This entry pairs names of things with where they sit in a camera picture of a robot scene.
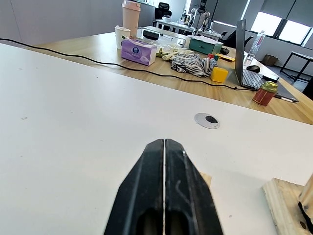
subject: wooden block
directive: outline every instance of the wooden block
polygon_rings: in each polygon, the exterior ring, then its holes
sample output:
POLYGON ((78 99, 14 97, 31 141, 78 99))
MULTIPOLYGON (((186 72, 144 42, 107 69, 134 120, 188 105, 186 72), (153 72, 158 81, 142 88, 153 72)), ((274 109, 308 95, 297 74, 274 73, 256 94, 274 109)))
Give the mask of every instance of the wooden block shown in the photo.
POLYGON ((307 184, 305 185, 303 191, 300 193, 299 202, 302 204, 302 209, 304 213, 311 220, 311 225, 313 224, 313 174, 307 184))
POLYGON ((279 179, 272 179, 263 186, 279 235, 311 235, 298 206, 298 197, 303 188, 279 179))
POLYGON ((206 182, 206 184, 209 186, 211 186, 211 181, 212 181, 212 177, 207 175, 207 174, 204 174, 202 172, 200 172, 200 175, 202 176, 202 178, 204 179, 204 181, 206 182))

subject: water bottle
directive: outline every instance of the water bottle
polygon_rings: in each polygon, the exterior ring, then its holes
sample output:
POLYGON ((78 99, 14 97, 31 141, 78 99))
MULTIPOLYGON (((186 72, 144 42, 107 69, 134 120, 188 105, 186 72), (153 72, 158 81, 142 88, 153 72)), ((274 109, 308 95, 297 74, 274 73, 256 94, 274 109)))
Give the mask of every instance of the water bottle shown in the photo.
POLYGON ((264 38, 265 38, 265 34, 264 34, 264 31, 262 30, 261 33, 258 33, 258 35, 256 36, 254 40, 254 43, 248 53, 248 56, 246 57, 245 65, 247 66, 250 65, 256 53, 258 52, 264 38))

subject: green cap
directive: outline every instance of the green cap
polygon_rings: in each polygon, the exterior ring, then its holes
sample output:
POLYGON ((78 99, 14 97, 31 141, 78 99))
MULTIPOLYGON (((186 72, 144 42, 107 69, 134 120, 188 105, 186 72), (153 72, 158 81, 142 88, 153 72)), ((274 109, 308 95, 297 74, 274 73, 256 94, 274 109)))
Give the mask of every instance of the green cap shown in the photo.
POLYGON ((271 92, 271 93, 276 93, 277 92, 277 87, 278 85, 274 82, 266 81, 262 86, 261 89, 271 92))

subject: striped cloth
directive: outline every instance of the striped cloth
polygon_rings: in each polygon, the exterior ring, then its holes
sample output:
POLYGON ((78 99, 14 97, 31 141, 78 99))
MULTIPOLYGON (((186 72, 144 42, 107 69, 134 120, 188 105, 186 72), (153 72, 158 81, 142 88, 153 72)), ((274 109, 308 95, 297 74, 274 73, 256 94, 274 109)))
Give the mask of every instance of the striped cloth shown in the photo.
POLYGON ((209 77, 217 66, 214 58, 201 59, 198 54, 177 54, 172 58, 172 69, 187 72, 197 77, 209 77))

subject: white cup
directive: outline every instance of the white cup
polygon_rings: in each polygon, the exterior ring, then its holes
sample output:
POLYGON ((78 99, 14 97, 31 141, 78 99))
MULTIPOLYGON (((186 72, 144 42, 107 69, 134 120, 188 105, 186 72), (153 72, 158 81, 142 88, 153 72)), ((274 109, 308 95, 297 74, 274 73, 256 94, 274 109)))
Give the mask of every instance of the white cup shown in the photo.
POLYGON ((123 7, 123 27, 131 30, 131 38, 137 37, 140 3, 124 0, 123 7))
POLYGON ((115 26, 115 36, 116 36, 116 48, 122 49, 122 36, 125 36, 126 38, 129 38, 131 31, 127 28, 115 26))

